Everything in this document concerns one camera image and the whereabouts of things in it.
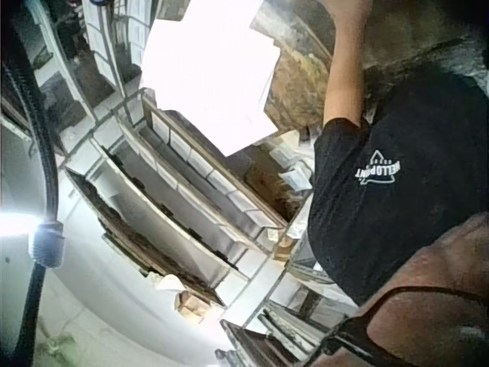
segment bright light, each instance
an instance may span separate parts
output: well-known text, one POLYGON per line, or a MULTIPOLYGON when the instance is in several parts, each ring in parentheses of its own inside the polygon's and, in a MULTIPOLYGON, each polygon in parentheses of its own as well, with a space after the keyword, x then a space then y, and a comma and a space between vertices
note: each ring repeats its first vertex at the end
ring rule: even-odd
POLYGON ((0 213, 0 237, 34 233, 41 222, 30 214, 0 213))

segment shelving unit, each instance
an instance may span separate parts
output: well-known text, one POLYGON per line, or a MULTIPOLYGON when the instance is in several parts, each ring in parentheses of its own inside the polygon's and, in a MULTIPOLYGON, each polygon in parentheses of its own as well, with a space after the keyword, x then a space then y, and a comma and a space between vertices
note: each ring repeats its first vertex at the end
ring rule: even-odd
POLYGON ((202 193, 193 187, 193 185, 179 171, 172 167, 167 160, 163 159, 160 154, 128 123, 121 120, 119 120, 118 123, 122 133, 134 152, 141 156, 144 161, 177 193, 184 196, 198 211, 208 217, 216 226, 236 242, 240 242, 254 250, 268 253, 268 250, 262 245, 250 238, 247 233, 239 229, 234 223, 231 223, 214 203, 210 202, 202 193))
POLYGON ((205 282, 181 268, 173 259, 159 252, 142 234, 129 227, 120 215, 101 199, 97 189, 85 177, 68 168, 65 169, 65 172, 75 189, 97 215, 102 226, 115 240, 119 248, 162 276, 176 275, 185 288, 197 297, 211 304, 225 306, 217 293, 205 282))
POLYGON ((105 160, 105 163, 109 165, 109 167, 122 178, 125 184, 133 190, 143 202, 145 202, 148 207, 169 227, 171 227, 178 235, 182 236, 186 241, 188 241, 191 245, 198 248, 204 255, 210 257, 213 261, 219 264, 221 267, 228 270, 238 278, 247 281, 248 277, 241 273, 234 264, 229 263, 226 259, 223 259, 221 256, 218 256, 206 243, 202 242, 200 239, 195 238, 194 235, 183 227, 178 221, 176 221, 172 216, 161 208, 161 205, 158 204, 154 199, 152 199, 147 193, 144 192, 128 174, 124 171, 122 167, 118 163, 116 163, 113 157, 102 147, 100 144, 94 139, 91 138, 90 142, 96 148, 96 150, 100 153, 100 155, 105 160))

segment paper sheet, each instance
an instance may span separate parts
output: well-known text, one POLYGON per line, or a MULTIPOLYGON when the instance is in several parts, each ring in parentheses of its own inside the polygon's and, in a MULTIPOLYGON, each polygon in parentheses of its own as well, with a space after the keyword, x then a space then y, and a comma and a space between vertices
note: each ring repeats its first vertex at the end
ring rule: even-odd
POLYGON ((144 52, 158 108, 180 112, 224 155, 277 130, 263 110, 280 49, 249 29, 261 3, 192 1, 181 22, 154 22, 144 52), (220 7, 226 16, 209 21, 220 7))

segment white label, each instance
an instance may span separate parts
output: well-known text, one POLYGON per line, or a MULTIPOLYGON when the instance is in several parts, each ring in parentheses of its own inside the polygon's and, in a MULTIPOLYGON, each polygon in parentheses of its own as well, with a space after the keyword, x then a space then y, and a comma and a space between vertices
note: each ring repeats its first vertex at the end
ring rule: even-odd
POLYGON ((131 43, 131 62, 139 67, 143 63, 144 49, 137 44, 131 43))
POLYGON ((99 30, 92 27, 90 24, 86 26, 86 33, 89 36, 90 50, 98 52, 102 57, 108 59, 107 53, 105 52, 105 44, 102 33, 100 33, 99 30))
POLYGON ((147 37, 149 36, 150 28, 138 21, 130 18, 128 22, 128 39, 129 42, 137 44, 139 47, 145 48, 147 37))
POLYGON ((207 177, 213 170, 212 166, 194 150, 190 152, 188 162, 202 177, 207 177))
POLYGON ((212 172, 207 180, 219 191, 223 194, 228 194, 233 191, 236 191, 236 187, 232 183, 230 183, 222 174, 218 171, 212 172))
POLYGON ((257 209, 257 207, 244 195, 241 191, 230 193, 228 198, 240 209, 242 212, 247 210, 257 209))
POLYGON ((153 118, 153 130, 164 141, 165 144, 170 142, 170 128, 154 112, 151 113, 153 118))
POLYGON ((175 134, 175 131, 170 136, 170 147, 186 162, 189 159, 192 148, 183 139, 175 134))
POLYGON ((85 22, 93 25, 95 28, 100 29, 99 21, 99 7, 93 5, 90 0, 83 0, 83 14, 85 15, 85 22))
POLYGON ((273 243, 278 242, 278 229, 268 228, 267 229, 267 237, 273 243))
POLYGON ((260 227, 274 227, 276 224, 268 218, 261 210, 249 210, 246 215, 260 227))
POLYGON ((98 54, 93 54, 93 56, 95 57, 95 62, 97 64, 97 69, 99 69, 99 73, 107 78, 112 85, 115 85, 115 77, 110 64, 102 59, 98 54))

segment black cable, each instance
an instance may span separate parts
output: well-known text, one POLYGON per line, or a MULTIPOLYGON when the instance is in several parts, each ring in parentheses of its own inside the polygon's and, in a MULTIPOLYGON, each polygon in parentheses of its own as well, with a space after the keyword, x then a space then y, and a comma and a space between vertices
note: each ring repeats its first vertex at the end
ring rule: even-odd
POLYGON ((40 296, 43 290, 45 275, 46 268, 35 262, 25 300, 21 329, 11 361, 11 365, 14 367, 28 367, 32 365, 36 343, 37 315, 39 314, 40 296))
MULTIPOLYGON (((9 21, 2 19, 2 76, 8 77, 21 100, 25 114, 31 124, 32 136, 40 156, 44 175, 46 206, 44 219, 56 221, 58 211, 58 176, 53 145, 47 128, 41 93, 31 69, 28 56, 22 42, 9 21)), ((31 274, 26 296, 24 315, 18 342, 11 359, 16 367, 32 365, 39 313, 40 296, 46 268, 37 262, 31 274)))
POLYGON ((57 166, 42 95, 22 42, 7 21, 2 21, 2 76, 10 79, 31 124, 44 173, 45 219, 55 220, 58 211, 57 166))

